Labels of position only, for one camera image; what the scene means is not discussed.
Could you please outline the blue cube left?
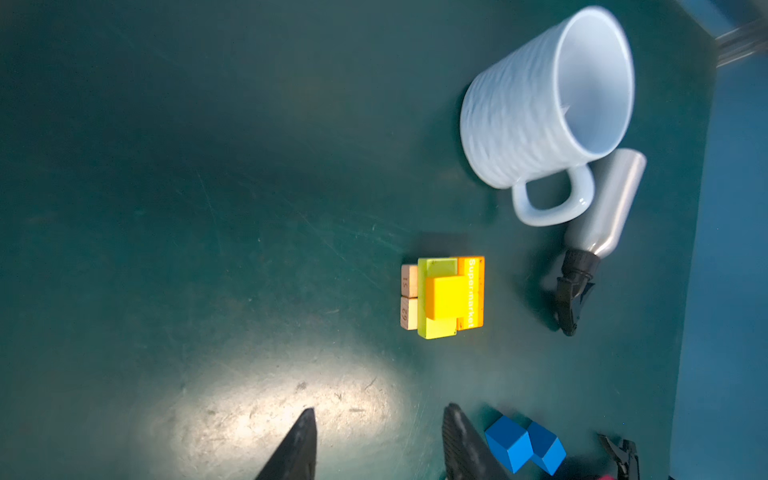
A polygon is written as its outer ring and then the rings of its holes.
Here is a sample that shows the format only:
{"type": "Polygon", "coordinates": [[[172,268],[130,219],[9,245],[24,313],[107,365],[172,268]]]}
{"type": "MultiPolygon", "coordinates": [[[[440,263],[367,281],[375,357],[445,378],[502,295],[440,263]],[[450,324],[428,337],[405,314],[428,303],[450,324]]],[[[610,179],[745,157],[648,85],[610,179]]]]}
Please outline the blue cube left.
{"type": "Polygon", "coordinates": [[[513,474],[533,456],[528,431],[506,416],[501,416],[488,427],[485,437],[493,456],[513,474]]]}

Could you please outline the blue cube right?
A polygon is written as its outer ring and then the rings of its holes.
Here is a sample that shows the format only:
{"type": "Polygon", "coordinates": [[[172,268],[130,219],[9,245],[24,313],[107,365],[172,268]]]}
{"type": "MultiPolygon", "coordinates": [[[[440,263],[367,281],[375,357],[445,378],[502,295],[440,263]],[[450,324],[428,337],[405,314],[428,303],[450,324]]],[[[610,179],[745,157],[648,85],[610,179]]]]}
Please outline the blue cube right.
{"type": "Polygon", "coordinates": [[[559,437],[536,422],[529,424],[527,432],[532,445],[533,462],[548,475],[554,476],[566,458],[559,437]]]}

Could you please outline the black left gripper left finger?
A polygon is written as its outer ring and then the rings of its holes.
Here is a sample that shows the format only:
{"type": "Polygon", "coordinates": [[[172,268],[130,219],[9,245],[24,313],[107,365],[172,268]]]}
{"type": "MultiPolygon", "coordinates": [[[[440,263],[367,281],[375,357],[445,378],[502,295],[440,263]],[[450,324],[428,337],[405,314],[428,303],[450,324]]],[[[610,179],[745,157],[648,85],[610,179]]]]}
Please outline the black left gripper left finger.
{"type": "Polygon", "coordinates": [[[256,480],[313,480],[317,462],[315,410],[305,409],[256,480]]]}

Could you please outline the red spray bottle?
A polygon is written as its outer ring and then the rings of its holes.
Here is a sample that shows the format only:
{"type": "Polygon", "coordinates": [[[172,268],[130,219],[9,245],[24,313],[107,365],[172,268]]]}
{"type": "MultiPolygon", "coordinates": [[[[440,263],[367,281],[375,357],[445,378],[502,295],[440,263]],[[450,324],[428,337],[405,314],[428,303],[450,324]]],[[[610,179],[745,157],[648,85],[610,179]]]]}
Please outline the red spray bottle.
{"type": "Polygon", "coordinates": [[[622,441],[619,446],[606,435],[598,434],[598,439],[604,450],[617,465],[617,480],[639,480],[640,468],[636,444],[628,439],[622,441]]]}

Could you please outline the light blue ceramic mug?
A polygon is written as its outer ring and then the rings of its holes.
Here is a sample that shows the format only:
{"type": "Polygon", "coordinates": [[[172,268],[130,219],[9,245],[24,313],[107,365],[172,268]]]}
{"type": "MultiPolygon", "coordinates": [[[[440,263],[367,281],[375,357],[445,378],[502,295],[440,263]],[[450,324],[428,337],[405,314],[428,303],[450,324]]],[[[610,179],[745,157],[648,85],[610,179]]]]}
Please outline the light blue ceramic mug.
{"type": "Polygon", "coordinates": [[[589,164],[622,141],[634,99],[626,34],[607,9],[588,6],[475,77],[462,147],[483,182],[510,190],[524,224],[566,223],[591,205],[589,164]]]}

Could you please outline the blue cube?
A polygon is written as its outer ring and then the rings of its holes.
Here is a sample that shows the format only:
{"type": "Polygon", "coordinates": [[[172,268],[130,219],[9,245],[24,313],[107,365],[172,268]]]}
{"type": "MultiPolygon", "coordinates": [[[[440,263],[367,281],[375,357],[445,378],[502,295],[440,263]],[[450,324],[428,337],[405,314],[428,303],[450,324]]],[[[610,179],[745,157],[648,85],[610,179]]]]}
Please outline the blue cube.
{"type": "Polygon", "coordinates": [[[485,437],[493,456],[513,474],[533,456],[528,431],[506,416],[501,416],[488,427],[485,437]]]}
{"type": "Polygon", "coordinates": [[[559,437],[536,422],[529,424],[527,432],[532,445],[533,462],[548,475],[554,476],[566,458],[559,437]]]}

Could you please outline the silver spray bottle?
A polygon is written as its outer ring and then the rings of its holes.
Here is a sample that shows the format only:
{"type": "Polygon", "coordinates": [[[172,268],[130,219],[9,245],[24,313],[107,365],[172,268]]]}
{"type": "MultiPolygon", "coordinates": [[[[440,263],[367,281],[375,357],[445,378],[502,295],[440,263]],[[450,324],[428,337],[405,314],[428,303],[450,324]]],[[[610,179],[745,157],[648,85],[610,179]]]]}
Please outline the silver spray bottle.
{"type": "Polygon", "coordinates": [[[567,336],[577,330],[599,264],[619,243],[646,165],[643,153],[625,148],[592,164],[595,196],[566,230],[566,251],[554,296],[555,317],[567,336]]]}

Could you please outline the orange yellow block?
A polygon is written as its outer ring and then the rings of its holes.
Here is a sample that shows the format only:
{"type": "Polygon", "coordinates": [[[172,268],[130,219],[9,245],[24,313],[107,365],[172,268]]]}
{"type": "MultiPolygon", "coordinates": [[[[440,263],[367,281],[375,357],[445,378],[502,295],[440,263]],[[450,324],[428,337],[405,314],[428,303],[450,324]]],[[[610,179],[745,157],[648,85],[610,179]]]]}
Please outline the orange yellow block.
{"type": "Polygon", "coordinates": [[[467,313],[458,321],[460,331],[481,328],[484,324],[485,258],[459,257],[458,274],[467,279],[467,313]]]}

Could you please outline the small orange cube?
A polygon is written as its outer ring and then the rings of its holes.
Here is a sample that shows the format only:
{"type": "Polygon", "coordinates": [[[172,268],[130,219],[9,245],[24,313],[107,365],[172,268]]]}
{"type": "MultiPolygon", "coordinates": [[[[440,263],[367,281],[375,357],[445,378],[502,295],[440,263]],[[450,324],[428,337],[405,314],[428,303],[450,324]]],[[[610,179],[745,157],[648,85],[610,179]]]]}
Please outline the small orange cube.
{"type": "Polygon", "coordinates": [[[425,315],[432,320],[463,318],[468,310],[468,280],[454,275],[428,277],[425,286],[425,315]]]}

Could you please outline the lime green block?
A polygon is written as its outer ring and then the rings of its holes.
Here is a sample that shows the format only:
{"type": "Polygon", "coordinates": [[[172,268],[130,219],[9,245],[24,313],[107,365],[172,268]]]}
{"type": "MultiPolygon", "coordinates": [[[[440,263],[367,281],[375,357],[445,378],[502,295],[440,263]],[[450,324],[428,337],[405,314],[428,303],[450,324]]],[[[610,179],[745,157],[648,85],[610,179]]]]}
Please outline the lime green block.
{"type": "Polygon", "coordinates": [[[426,339],[455,336],[458,319],[432,320],[425,315],[425,286],[428,277],[458,274],[458,258],[420,258],[418,260],[418,334],[426,339]]]}

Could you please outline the aluminium right corner post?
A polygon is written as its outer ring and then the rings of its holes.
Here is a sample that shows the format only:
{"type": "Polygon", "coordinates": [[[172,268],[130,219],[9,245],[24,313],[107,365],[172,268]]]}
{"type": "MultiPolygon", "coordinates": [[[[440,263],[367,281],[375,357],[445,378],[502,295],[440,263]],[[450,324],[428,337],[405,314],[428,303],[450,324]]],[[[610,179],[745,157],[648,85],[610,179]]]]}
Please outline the aluminium right corner post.
{"type": "Polygon", "coordinates": [[[715,38],[717,68],[767,52],[767,19],[759,17],[715,38]]]}

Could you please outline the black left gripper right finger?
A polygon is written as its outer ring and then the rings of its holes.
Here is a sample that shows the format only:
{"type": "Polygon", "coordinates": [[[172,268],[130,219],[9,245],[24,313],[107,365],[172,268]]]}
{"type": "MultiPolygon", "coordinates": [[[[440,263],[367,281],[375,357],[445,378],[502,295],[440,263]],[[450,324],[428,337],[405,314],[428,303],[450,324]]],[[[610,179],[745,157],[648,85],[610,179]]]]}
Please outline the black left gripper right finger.
{"type": "Polygon", "coordinates": [[[444,409],[442,439],[448,480],[508,478],[488,445],[455,403],[444,409]]]}

